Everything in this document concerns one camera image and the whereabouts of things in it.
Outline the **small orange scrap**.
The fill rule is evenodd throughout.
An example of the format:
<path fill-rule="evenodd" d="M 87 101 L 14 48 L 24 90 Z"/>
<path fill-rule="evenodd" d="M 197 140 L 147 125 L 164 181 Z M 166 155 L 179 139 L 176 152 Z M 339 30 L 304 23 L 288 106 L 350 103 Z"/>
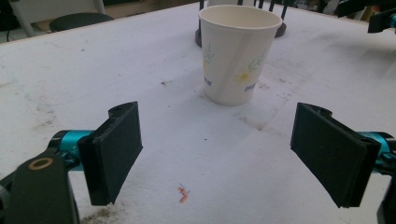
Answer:
<path fill-rule="evenodd" d="M 179 202 L 180 203 L 186 202 L 189 198 L 190 192 L 183 187 L 178 187 L 177 189 L 178 189 L 179 193 L 181 194 L 181 198 L 180 198 Z"/>

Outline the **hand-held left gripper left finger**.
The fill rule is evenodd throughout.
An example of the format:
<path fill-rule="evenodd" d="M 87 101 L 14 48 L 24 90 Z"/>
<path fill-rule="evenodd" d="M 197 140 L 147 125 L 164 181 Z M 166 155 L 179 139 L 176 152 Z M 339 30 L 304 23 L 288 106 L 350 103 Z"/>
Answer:
<path fill-rule="evenodd" d="M 107 120 L 95 130 L 59 131 L 48 145 L 67 170 L 84 173 L 93 205 L 116 201 L 142 149 L 137 102 L 110 108 Z"/>

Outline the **black round stool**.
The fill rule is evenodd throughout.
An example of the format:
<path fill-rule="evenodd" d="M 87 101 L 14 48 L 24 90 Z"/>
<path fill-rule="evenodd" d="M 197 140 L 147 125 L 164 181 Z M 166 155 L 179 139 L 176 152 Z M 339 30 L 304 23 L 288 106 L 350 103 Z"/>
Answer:
<path fill-rule="evenodd" d="M 49 28 L 52 32 L 61 32 L 106 21 L 113 21 L 113 18 L 102 13 L 76 13 L 51 21 Z"/>

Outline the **dark wooden wire cup holder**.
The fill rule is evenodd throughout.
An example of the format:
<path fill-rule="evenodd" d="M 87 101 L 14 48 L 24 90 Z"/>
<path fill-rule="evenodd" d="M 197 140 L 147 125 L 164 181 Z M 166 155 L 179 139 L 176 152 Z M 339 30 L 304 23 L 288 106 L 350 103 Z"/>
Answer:
<path fill-rule="evenodd" d="M 287 25 L 284 22 L 284 18 L 288 9 L 288 6 L 292 0 L 199 0 L 199 11 L 205 7 L 213 7 L 218 5 L 237 5 L 237 6 L 247 6 L 247 7 L 257 7 L 258 9 L 263 9 L 264 2 L 269 3 L 268 11 L 273 12 L 275 5 L 281 5 L 281 19 L 282 24 L 276 31 L 275 37 L 281 37 L 285 34 Z M 202 34 L 201 34 L 201 22 L 198 21 L 198 29 L 195 31 L 194 37 L 195 44 L 198 47 L 202 47 Z"/>

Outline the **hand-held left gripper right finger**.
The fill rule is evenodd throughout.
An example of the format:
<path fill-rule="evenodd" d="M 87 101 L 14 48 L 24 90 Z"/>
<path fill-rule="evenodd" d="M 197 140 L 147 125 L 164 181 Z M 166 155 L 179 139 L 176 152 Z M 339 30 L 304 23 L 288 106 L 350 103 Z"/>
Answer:
<path fill-rule="evenodd" d="M 396 137 L 355 132 L 316 105 L 297 104 L 290 148 L 339 207 L 361 204 L 372 173 L 396 174 Z"/>

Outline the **white floral paper cup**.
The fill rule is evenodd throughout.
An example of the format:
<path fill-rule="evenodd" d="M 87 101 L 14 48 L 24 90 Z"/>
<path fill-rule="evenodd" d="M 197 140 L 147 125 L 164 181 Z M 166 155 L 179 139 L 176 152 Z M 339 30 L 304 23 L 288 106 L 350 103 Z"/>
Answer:
<path fill-rule="evenodd" d="M 282 19 L 269 11 L 236 5 L 206 7 L 199 19 L 205 94 L 220 105 L 247 103 Z"/>

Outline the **white foam mat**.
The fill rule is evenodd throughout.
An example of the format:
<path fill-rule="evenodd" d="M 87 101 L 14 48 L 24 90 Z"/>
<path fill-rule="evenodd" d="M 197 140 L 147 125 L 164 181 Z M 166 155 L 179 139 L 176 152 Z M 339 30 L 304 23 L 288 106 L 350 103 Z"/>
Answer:
<path fill-rule="evenodd" d="M 84 222 L 375 224 L 388 178 L 372 175 L 359 207 L 338 208 L 290 136 L 300 102 L 396 135 L 396 34 L 296 8 L 286 24 L 241 106 L 204 94 L 195 4 L 0 44 L 0 177 L 60 130 L 93 130 L 134 101 L 143 150 L 117 201 L 92 206 L 84 175 L 70 176 Z"/>

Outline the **white metal stand frame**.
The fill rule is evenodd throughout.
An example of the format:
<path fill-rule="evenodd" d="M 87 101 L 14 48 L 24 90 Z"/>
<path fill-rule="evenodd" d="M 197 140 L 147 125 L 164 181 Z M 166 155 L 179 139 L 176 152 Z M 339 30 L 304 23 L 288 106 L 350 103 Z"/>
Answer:
<path fill-rule="evenodd" d="M 103 0 L 8 0 L 8 2 L 28 37 L 35 36 L 33 23 L 51 22 L 76 13 L 106 14 Z"/>

